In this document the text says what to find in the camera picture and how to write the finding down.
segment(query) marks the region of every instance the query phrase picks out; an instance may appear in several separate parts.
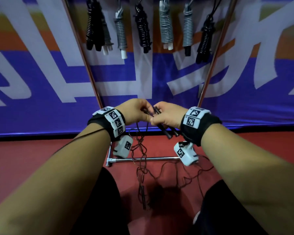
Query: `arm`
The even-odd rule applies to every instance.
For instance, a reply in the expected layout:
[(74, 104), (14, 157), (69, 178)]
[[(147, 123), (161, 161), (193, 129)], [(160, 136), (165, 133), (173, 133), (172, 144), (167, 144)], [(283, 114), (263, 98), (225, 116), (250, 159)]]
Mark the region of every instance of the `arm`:
[[(187, 109), (159, 102), (152, 124), (180, 127)], [(211, 125), (201, 145), (229, 189), (270, 234), (294, 234), (294, 165), (234, 134)]]
[[(131, 99), (116, 107), (126, 124), (149, 121), (146, 100)], [(100, 130), (88, 125), (78, 136)], [(68, 234), (84, 207), (110, 145), (106, 130), (78, 139), (55, 153), (0, 204), (0, 235)]]

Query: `banner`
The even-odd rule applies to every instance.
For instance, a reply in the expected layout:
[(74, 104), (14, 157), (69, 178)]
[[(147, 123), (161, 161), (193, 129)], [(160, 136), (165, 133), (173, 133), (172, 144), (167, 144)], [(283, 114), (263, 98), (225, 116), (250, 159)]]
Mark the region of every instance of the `banner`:
[[(192, 5), (194, 45), (185, 57), (183, 9), (171, 0), (174, 49), (163, 49), (159, 0), (142, 0), (152, 50), (139, 45), (138, 0), (122, 0), (128, 58), (121, 59), (114, 24), (117, 0), (99, 0), (114, 43), (108, 56), (86, 50), (87, 7), (72, 0), (72, 18), (104, 106), (134, 98), (197, 105), (210, 63), (195, 63), (201, 27), (213, 0)], [(230, 0), (214, 14), (220, 36)], [(239, 0), (202, 105), (229, 128), (294, 125), (294, 0)], [(98, 110), (61, 0), (0, 0), (0, 136), (77, 133)]]

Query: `black jump rope handle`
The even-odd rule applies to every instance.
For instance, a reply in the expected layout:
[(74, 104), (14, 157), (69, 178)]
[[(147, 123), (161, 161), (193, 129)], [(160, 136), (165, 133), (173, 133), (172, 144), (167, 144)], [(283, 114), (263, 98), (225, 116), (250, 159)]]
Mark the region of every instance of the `black jump rope handle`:
[[(160, 110), (155, 106), (153, 107), (154, 111), (157, 113), (157, 114), (161, 114)], [(179, 133), (176, 131), (175, 128), (169, 126), (169, 129), (172, 130), (172, 132), (174, 133), (175, 137), (178, 137), (179, 136)]]
[[(152, 114), (150, 114), (150, 112), (147, 109), (144, 109), (144, 113), (152, 116)], [(167, 130), (165, 130), (162, 124), (158, 124), (157, 127), (168, 137), (168, 139), (172, 138), (172, 135), (169, 134)]]

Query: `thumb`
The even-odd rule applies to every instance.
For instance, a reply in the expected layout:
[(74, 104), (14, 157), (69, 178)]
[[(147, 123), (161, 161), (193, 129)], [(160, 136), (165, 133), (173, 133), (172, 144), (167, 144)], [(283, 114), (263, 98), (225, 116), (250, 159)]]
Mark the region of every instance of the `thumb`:
[(164, 123), (165, 122), (165, 113), (155, 115), (153, 118), (151, 118), (150, 122), (152, 125), (158, 125), (158, 124)]
[(150, 122), (152, 116), (141, 112), (140, 121)]

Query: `black wrist strap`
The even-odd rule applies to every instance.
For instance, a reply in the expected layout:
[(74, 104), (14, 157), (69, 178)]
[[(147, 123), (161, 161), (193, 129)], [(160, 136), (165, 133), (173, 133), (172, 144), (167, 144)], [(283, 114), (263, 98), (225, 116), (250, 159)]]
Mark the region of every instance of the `black wrist strap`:
[(125, 132), (125, 118), (123, 114), (112, 107), (105, 107), (94, 113), (87, 125), (96, 123), (101, 125), (110, 135), (112, 142), (120, 140), (120, 136)]
[(197, 146), (201, 146), (202, 137), (210, 125), (222, 124), (222, 121), (218, 117), (211, 115), (209, 113), (206, 113), (200, 119), (199, 127), (196, 129), (196, 128), (183, 124), (184, 118), (185, 118), (185, 115), (181, 121), (182, 135), (186, 141), (192, 142), (193, 144), (196, 144)]

